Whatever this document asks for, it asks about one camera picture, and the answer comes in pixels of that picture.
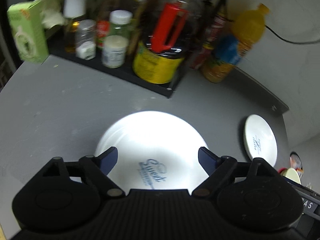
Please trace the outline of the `black condiment shelf rack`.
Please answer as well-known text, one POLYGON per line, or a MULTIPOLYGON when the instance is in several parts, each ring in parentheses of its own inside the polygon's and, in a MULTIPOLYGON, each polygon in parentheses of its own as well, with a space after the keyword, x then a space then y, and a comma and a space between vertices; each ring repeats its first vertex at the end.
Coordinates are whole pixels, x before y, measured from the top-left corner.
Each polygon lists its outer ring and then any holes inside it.
POLYGON ((65 52, 63 48, 63 31, 61 30, 57 31, 57 33, 55 33, 52 37, 49 38, 48 40, 49 52, 51 55, 61 57, 63 59, 84 65, 86 67, 98 70, 106 74, 110 74, 122 80, 128 81, 140 87, 146 88, 157 94, 161 94, 163 96, 166 96, 167 98, 170 98, 174 93, 174 91, 176 90, 176 88, 178 87, 180 81, 183 79, 186 72, 188 71, 189 60, 192 58, 195 49, 199 48, 199 45, 196 39, 204 34, 204 28, 209 26, 209 21, 212 21, 214 19, 214 17, 217 15, 218 10, 223 5, 225 5, 226 1, 227 0, 219 0, 213 9, 209 9, 209 0, 203 1, 203 4, 206 7, 206 9, 203 12, 203 16, 201 16, 202 26, 198 27, 198 32, 196 35, 194 36, 188 35, 188 37, 190 38, 190 43, 188 44, 189 50, 182 51, 181 53, 178 54, 178 56, 167 57, 167 55, 163 53, 159 54, 159 57, 164 59, 170 59, 170 60, 182 59, 177 69, 174 71, 173 78, 170 81, 165 82, 163 84, 151 83, 149 81, 146 81, 142 79, 139 75, 137 75, 136 72, 134 72, 133 65, 136 58, 135 55, 128 56, 124 64, 119 68, 111 69, 103 66, 103 64, 97 57, 95 57, 92 60, 86 61, 86 60, 77 58, 74 54, 65 52))

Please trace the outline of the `small white Bakery plate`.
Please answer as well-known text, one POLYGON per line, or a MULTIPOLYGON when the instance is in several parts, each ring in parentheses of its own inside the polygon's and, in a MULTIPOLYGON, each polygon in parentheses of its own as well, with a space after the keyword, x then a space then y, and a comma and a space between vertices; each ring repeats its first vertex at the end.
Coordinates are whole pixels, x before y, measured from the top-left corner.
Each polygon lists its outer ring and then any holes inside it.
POLYGON ((249 115, 244 125, 244 146, 251 160, 263 158, 272 167, 278 155, 276 137, 267 121, 259 115, 249 115))

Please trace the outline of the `white lid seasoning jar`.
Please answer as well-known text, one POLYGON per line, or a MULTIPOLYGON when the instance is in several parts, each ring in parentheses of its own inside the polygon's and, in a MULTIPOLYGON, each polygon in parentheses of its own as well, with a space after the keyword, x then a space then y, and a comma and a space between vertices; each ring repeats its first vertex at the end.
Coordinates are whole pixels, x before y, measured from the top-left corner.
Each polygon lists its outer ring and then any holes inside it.
POLYGON ((110 31, 103 43, 101 61, 107 68, 118 68, 125 62, 130 41, 132 13, 127 10, 115 10, 110 14, 110 31))

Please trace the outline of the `orange juice bottle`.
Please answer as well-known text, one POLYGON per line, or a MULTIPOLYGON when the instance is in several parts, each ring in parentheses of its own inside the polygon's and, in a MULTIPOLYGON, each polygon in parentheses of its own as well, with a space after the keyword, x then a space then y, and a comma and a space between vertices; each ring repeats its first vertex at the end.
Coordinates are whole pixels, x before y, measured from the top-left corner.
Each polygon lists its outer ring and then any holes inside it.
POLYGON ((270 12, 263 3, 254 10, 246 10, 231 25, 225 36, 206 61, 201 72, 210 82, 219 83, 237 66, 263 36, 265 17, 270 12))

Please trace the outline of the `red drink can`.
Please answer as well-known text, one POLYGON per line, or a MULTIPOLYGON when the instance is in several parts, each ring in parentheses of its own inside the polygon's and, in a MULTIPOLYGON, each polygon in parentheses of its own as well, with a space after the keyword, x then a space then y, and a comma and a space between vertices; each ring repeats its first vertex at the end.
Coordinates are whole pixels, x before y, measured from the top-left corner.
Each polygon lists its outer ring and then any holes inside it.
POLYGON ((205 63, 213 49, 214 47, 211 43, 204 42, 199 52, 196 53, 194 59, 191 61, 189 68, 198 70, 205 63))
POLYGON ((206 30, 205 44, 207 49, 214 49, 214 45, 225 27, 227 18, 227 5, 224 3, 215 15, 213 22, 206 30))

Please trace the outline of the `small glass spice shaker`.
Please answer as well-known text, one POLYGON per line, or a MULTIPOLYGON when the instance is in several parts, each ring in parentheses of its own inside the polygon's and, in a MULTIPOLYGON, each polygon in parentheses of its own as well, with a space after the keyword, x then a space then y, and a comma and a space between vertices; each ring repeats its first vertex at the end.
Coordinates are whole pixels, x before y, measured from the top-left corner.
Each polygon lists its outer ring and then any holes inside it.
POLYGON ((76 57, 83 60, 91 60, 96 55, 95 21, 80 21, 75 35, 76 57))

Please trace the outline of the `cream bowl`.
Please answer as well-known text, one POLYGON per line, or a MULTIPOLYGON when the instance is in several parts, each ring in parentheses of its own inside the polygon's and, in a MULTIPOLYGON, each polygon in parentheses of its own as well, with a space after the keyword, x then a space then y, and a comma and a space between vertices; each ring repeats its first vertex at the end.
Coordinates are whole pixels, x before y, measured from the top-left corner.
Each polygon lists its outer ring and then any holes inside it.
POLYGON ((280 172, 280 175, 299 185, 301 184, 299 174, 294 168, 286 168, 280 172))

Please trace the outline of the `green tissue box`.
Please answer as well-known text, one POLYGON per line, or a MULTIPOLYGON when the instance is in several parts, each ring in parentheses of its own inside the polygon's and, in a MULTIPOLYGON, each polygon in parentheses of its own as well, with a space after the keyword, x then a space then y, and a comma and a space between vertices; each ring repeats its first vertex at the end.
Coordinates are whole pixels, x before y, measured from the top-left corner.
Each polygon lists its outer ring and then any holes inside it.
POLYGON ((47 39, 65 25, 63 0, 34 0, 7 10, 12 36, 23 61, 43 63, 49 56, 47 39))

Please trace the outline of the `white Sweet deep plate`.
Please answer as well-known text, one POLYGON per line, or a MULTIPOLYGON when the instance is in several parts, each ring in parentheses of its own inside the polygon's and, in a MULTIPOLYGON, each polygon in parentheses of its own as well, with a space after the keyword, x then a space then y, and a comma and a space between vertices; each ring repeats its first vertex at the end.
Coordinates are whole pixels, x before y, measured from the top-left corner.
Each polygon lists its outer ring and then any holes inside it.
POLYGON ((125 193, 131 189, 192 192, 208 178, 198 160, 199 149, 206 145, 186 121, 169 113, 142 111, 113 124, 95 155, 117 149, 117 163, 107 176, 125 193))

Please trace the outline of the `white cap spray bottle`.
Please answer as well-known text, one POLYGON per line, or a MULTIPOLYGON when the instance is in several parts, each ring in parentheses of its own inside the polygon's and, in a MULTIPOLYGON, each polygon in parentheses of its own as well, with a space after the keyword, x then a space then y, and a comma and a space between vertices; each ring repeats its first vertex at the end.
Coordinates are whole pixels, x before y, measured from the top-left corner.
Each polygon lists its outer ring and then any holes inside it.
POLYGON ((75 53, 75 33, 81 20, 85 18, 86 0, 64 0, 63 16, 64 47, 67 53, 75 53))

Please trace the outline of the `brown pot with bags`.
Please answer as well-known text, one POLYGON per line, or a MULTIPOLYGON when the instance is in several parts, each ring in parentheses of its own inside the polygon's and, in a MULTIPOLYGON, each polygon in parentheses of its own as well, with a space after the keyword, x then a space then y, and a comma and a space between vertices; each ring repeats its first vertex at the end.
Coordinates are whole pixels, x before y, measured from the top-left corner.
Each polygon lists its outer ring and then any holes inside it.
POLYGON ((290 153, 290 165, 297 172, 304 173, 302 161, 296 152, 290 153))

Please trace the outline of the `lower red drink can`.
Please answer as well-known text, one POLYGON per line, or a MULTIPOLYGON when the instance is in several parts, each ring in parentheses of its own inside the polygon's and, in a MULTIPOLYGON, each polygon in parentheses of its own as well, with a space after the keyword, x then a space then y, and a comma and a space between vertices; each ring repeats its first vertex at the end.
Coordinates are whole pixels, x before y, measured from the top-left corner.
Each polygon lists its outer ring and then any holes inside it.
POLYGON ((214 47, 211 43, 204 42, 199 52, 196 53, 194 59, 191 61, 189 68, 198 70, 205 63, 213 49, 214 47))

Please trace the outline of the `upper red drink can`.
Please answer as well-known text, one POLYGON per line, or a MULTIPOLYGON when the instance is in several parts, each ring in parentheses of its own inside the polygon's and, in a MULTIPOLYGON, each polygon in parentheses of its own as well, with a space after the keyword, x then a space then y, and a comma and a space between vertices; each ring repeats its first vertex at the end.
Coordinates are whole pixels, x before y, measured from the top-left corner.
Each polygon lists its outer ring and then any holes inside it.
POLYGON ((206 30, 205 44, 207 49, 214 49, 214 45, 225 27, 227 18, 227 5, 224 3, 215 15, 213 22, 206 30))

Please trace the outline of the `dark soy sauce bottle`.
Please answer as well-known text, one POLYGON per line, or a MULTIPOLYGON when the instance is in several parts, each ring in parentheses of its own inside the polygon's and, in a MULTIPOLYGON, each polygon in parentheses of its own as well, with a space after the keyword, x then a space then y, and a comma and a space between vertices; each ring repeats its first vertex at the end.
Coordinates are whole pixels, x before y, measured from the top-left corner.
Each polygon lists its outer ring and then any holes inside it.
POLYGON ((152 7, 152 3, 157 2, 157 0, 133 0, 133 18, 130 23, 130 40, 129 45, 127 47, 127 59, 132 60, 134 58, 134 54, 136 52, 136 48, 138 46, 138 42, 142 33, 142 26, 140 23, 141 17, 146 9, 150 9, 152 7))

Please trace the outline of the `green label sauce bottle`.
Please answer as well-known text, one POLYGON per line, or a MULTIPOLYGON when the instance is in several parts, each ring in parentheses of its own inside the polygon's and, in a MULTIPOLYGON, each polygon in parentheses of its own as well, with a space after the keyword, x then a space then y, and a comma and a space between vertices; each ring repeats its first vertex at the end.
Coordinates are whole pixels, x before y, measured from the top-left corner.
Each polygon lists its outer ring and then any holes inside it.
POLYGON ((103 0, 96 20, 96 42, 99 49, 103 48, 104 39, 110 31, 110 14, 123 7, 124 0, 103 0))

